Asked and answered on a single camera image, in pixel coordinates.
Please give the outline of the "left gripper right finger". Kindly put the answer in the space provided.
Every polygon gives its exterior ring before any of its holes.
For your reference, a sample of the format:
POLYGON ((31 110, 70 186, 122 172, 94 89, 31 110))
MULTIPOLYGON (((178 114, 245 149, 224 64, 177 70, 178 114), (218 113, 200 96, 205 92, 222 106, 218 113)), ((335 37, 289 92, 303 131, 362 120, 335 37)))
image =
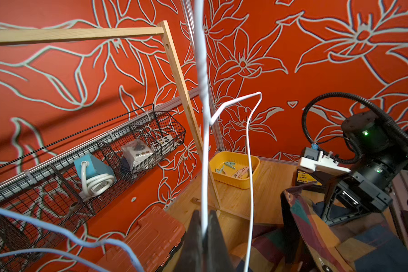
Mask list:
POLYGON ((224 242, 218 216, 209 213, 205 238, 205 268, 207 272, 234 272, 234 267, 224 242))

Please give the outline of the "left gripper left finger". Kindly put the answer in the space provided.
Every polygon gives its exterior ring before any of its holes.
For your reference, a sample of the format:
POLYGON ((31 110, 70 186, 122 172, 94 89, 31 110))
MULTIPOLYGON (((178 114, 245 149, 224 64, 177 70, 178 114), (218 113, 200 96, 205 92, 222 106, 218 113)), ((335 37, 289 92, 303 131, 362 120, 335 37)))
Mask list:
POLYGON ((174 272, 201 272, 203 261, 203 235, 201 230, 201 214, 195 210, 184 239, 182 251, 174 272))

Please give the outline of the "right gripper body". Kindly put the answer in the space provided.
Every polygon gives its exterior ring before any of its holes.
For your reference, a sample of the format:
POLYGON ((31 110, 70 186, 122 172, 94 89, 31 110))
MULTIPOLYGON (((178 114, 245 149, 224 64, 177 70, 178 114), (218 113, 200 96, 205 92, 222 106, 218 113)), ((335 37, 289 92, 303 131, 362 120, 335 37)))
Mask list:
POLYGON ((385 170, 351 171, 331 179, 320 218, 333 226, 382 213, 392 203, 392 179, 385 170))

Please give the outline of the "dark plaid shirt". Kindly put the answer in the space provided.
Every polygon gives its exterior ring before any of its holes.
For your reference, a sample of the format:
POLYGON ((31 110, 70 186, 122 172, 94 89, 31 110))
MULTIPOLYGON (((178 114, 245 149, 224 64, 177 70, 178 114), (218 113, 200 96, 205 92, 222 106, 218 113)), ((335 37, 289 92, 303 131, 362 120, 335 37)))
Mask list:
POLYGON ((327 225, 301 187, 281 194, 283 227, 258 229, 250 272, 408 272, 408 250, 385 217, 327 225))

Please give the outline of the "pink clothespin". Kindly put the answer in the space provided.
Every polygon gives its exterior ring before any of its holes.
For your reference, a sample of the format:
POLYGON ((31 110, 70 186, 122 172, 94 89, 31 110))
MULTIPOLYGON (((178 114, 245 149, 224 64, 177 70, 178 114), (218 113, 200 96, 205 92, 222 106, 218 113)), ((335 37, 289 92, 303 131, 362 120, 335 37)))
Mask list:
POLYGON ((237 170, 232 177, 236 179, 247 179, 249 178, 249 167, 244 167, 239 170, 237 170))

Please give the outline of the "mint green clothespin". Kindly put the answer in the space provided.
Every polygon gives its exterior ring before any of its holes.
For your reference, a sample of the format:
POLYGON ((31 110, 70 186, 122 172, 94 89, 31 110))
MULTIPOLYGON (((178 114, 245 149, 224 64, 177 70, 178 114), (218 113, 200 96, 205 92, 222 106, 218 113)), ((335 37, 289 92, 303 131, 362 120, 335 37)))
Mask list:
POLYGON ((236 163, 234 163, 234 162, 224 162, 224 165, 231 168, 231 169, 233 169, 233 170, 236 169, 235 168, 236 163))

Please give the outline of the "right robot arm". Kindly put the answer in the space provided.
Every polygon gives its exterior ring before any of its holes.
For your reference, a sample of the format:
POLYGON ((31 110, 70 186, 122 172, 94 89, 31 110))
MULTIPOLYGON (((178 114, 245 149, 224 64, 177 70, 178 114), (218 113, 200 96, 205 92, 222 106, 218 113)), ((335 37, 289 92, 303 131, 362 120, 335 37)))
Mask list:
POLYGON ((301 125, 306 147, 299 161, 305 172, 325 172, 332 175, 326 186, 321 219, 333 226, 371 213, 381 213, 392 203, 392 180, 408 166, 408 129, 397 123, 373 102, 344 92, 330 92, 310 101, 303 110, 301 125), (325 151, 309 134, 307 116, 314 105, 328 98, 345 98, 368 110, 343 121, 342 138, 354 153, 352 159, 341 159, 325 151))

